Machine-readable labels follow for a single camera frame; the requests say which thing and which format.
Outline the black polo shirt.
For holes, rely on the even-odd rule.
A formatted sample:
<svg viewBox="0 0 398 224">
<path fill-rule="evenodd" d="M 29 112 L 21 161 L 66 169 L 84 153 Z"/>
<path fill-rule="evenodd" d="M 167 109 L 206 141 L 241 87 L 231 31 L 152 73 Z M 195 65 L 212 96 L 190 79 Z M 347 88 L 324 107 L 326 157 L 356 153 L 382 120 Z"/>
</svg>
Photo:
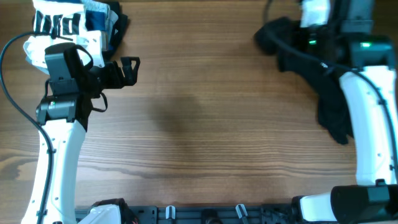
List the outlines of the black polo shirt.
<svg viewBox="0 0 398 224">
<path fill-rule="evenodd" d="M 328 130 L 338 144 L 348 144 L 348 136 L 353 136 L 351 120 L 344 94 L 333 77 L 333 70 L 320 62 L 285 51 L 267 36 L 269 31 L 293 49 L 313 56 L 319 53 L 317 44 L 310 43 L 316 39 L 316 35 L 307 28 L 301 28 L 299 21 L 281 17 L 262 26 L 254 34 L 254 41 L 264 54 L 276 56 L 280 72 L 293 72 L 310 85 L 318 95 L 318 123 Z"/>
</svg>

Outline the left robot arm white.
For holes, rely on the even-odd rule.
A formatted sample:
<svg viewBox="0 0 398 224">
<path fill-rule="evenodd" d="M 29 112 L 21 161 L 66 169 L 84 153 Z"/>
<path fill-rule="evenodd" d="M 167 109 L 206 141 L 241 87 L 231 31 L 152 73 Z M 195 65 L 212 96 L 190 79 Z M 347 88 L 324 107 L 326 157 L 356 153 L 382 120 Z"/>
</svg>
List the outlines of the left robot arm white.
<svg viewBox="0 0 398 224">
<path fill-rule="evenodd" d="M 121 65 L 82 61 L 82 46 L 62 43 L 45 49 L 50 78 L 36 108 L 40 149 L 30 202 L 23 223 L 76 223 L 75 189 L 80 150 L 93 106 L 106 89 L 122 89 L 137 82 L 138 57 L 123 57 Z"/>
</svg>

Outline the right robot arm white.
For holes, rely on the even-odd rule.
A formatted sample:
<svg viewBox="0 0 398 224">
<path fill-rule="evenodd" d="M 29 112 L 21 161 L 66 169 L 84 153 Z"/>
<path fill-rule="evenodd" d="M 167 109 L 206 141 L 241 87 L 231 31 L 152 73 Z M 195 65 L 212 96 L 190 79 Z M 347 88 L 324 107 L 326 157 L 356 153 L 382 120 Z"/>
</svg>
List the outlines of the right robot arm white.
<svg viewBox="0 0 398 224">
<path fill-rule="evenodd" d="M 301 197 L 298 219 L 370 223 L 397 219 L 397 106 L 394 49 L 384 36 L 356 29 L 307 32 L 281 68 L 318 92 L 318 120 L 341 144 L 356 146 L 356 184 Z"/>
</svg>

